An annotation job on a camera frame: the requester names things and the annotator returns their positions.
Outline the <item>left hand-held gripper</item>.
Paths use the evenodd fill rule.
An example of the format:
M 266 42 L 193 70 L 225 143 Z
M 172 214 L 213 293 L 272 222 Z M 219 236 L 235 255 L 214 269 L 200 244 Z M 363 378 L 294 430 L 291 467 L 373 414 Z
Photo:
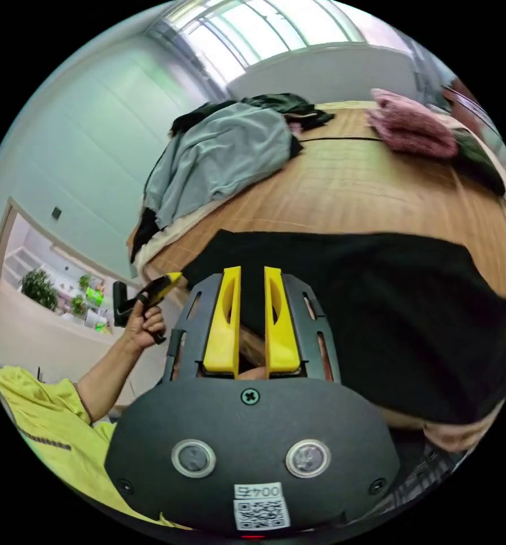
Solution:
M 181 278 L 181 272 L 170 272 L 150 282 L 132 300 L 127 301 L 125 306 L 125 327 L 127 325 L 128 318 L 132 312 L 136 300 L 142 301 L 145 309 L 159 306 L 161 301 L 167 296 L 167 294 L 169 294 L 172 289 L 174 289 L 175 286 L 180 283 Z

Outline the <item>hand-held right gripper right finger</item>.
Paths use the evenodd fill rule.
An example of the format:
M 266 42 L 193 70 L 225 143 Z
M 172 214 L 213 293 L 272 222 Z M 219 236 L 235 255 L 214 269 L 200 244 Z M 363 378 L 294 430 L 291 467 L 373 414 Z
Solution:
M 267 377 L 295 374 L 300 369 L 301 360 L 280 269 L 264 268 L 264 298 Z

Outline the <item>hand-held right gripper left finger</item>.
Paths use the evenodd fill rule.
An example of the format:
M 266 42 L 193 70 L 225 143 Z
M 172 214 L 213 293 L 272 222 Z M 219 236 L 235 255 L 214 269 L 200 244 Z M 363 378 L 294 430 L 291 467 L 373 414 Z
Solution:
M 236 378 L 239 370 L 241 267 L 223 271 L 203 359 L 209 375 Z

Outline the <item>person's left hand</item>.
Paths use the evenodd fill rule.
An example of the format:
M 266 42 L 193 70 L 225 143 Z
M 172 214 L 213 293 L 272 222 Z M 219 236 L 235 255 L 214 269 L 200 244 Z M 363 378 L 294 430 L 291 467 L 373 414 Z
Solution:
M 125 327 L 128 350 L 141 354 L 155 344 L 160 344 L 165 336 L 166 324 L 160 307 L 145 309 L 143 302 L 136 300 Z

